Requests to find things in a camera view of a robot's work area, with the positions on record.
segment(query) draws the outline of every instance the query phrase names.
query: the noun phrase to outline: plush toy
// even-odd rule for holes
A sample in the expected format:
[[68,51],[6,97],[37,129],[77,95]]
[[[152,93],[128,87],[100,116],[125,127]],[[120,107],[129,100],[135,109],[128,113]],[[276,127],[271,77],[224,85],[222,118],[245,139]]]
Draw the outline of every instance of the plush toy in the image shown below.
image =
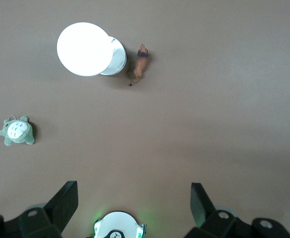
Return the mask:
[[21,117],[19,120],[15,116],[10,116],[4,120],[4,126],[0,130],[0,135],[5,137],[5,145],[26,142],[28,145],[35,143],[32,135],[32,126],[28,123],[28,117]]
[[145,66],[147,65],[148,56],[149,56],[148,49],[145,48],[144,44],[141,44],[141,48],[139,49],[137,53],[137,60],[135,62],[134,75],[136,76],[136,78],[133,80],[132,83],[130,83],[130,86],[140,81],[141,76],[143,74],[143,70]]

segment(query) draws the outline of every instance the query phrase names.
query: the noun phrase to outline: floor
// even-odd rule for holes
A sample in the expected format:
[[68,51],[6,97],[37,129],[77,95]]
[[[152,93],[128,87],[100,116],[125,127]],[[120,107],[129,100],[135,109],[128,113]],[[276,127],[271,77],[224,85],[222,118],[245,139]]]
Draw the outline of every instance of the floor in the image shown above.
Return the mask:
[[[122,72],[61,64],[58,37],[76,22],[123,44]],[[141,44],[149,62],[129,87]],[[200,182],[243,221],[290,232],[290,0],[0,0],[0,130],[10,115],[29,117],[36,142],[0,136],[6,221],[77,180],[64,238],[114,210],[147,224],[147,238],[182,238]]]

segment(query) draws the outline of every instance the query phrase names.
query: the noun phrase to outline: keychain ring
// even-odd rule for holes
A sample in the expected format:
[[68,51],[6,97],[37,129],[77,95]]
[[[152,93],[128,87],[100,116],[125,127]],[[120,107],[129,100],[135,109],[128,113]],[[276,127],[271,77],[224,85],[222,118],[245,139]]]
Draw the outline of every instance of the keychain ring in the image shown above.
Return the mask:
[[14,120],[16,120],[16,117],[15,117],[15,116],[9,116],[9,117],[8,117],[8,120],[11,120],[11,119],[10,119],[11,117],[15,118]]

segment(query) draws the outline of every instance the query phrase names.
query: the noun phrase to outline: white robot part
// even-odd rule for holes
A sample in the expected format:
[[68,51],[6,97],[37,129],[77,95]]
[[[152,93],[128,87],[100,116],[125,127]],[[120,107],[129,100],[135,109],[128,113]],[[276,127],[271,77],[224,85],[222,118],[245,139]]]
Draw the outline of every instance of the white robot part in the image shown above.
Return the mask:
[[121,238],[120,231],[125,238],[144,238],[146,225],[138,224],[135,219],[125,212],[112,212],[94,224],[94,238],[105,238],[109,233],[115,238]]

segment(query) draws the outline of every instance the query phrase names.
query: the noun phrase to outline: brown figurine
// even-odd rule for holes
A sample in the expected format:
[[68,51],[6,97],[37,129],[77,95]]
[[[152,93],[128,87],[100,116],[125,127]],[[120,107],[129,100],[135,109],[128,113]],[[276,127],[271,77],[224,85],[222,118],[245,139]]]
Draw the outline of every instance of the brown figurine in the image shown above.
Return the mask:
[[130,83],[130,86],[140,81],[142,72],[145,66],[147,65],[147,58],[148,58],[148,49],[146,49],[145,46],[141,44],[141,48],[137,53],[137,60],[135,62],[134,75],[136,76],[136,79],[134,79],[133,82]]

